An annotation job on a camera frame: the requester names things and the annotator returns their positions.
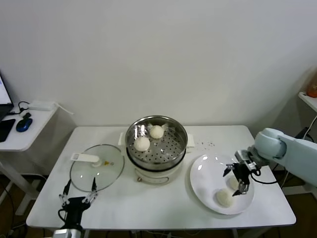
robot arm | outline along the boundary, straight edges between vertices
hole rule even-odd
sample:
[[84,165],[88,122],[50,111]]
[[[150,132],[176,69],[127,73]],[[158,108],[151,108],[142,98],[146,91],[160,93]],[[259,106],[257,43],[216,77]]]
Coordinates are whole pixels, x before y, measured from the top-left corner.
[[261,167],[275,161],[290,173],[306,182],[317,185],[317,144],[295,139],[283,132],[266,128],[259,132],[255,144],[247,150],[235,153],[239,163],[228,164],[223,176],[231,170],[239,181],[239,188],[233,194],[245,194],[249,188],[249,175],[261,175]]

white side table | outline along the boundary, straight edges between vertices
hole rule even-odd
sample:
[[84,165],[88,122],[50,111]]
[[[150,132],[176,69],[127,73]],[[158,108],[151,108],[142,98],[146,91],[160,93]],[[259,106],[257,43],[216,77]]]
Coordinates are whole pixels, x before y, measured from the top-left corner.
[[[25,132],[17,132],[15,129],[16,124],[22,119],[19,115],[6,116],[3,120],[16,119],[16,121],[6,141],[0,143],[0,152],[18,152],[29,149],[56,111],[57,107],[55,107],[52,111],[30,110],[33,122],[30,125],[29,129]],[[10,162],[3,156],[0,156],[0,171],[11,181],[7,186],[7,190],[10,189],[12,183],[14,183],[26,193],[15,213],[16,215],[23,215],[29,202],[31,200],[35,200],[38,197],[39,192],[36,191],[35,187],[37,187],[37,185],[39,184],[39,180],[35,180],[34,183],[30,184],[20,175],[20,173],[18,173],[14,169],[14,167],[11,166]]]

blue mouse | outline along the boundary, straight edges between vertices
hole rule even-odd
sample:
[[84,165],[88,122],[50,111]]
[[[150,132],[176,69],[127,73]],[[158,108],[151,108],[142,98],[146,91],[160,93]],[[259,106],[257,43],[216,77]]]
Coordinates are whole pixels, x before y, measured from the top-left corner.
[[32,124],[32,121],[33,121],[32,118],[22,119],[16,125],[16,131],[18,131],[18,132],[26,131],[30,127],[30,125]]

white plate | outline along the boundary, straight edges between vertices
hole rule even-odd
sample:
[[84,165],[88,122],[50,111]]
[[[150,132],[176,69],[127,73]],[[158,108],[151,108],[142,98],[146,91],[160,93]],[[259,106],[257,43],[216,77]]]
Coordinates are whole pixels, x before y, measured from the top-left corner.
[[234,203],[231,207],[223,207],[218,203],[215,194],[220,189],[228,188],[232,194],[234,193],[228,182],[229,178],[233,176],[233,172],[222,177],[226,164],[232,163],[235,161],[229,156],[208,154],[200,156],[190,170],[190,183],[199,200],[210,209],[225,215],[239,214],[245,211],[254,198],[254,186],[250,180],[247,194],[234,196]]

white desk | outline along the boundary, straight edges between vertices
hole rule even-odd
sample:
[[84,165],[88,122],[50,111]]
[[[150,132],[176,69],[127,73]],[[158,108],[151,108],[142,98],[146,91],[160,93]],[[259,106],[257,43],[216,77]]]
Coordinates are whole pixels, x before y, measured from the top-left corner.
[[[282,190],[277,184],[255,182],[255,199],[242,214],[226,216],[205,207],[190,188],[188,172],[201,154],[217,152],[234,157],[236,150],[247,148],[254,140],[245,126],[187,126],[195,148],[186,154],[180,175],[166,185],[136,181],[132,163],[125,156],[125,168],[118,180],[101,191],[83,213],[82,227],[89,230],[181,230],[285,226],[296,222]],[[127,127],[78,127],[74,130],[28,218],[31,227],[60,228],[61,208],[58,195],[69,180],[70,156],[97,144],[118,143]],[[262,181],[274,181],[269,167],[262,168]],[[84,195],[74,187],[69,197]]]
[[[29,112],[32,115],[31,118],[33,119],[33,122],[29,129],[25,132],[17,132],[15,129],[16,124],[22,119],[19,115],[6,116],[3,120],[16,119],[16,121],[6,141],[0,143],[0,151],[17,152],[29,149],[36,137],[52,118],[56,110],[57,107],[55,107],[52,111],[30,110]],[[3,156],[0,156],[0,171],[11,180],[11,183],[7,186],[7,188],[10,188],[13,182],[26,193],[26,196],[22,200],[19,208],[16,210],[16,215],[22,215],[29,201],[35,200],[39,194],[33,187],[36,185],[36,183],[31,186],[31,184],[29,184]]]

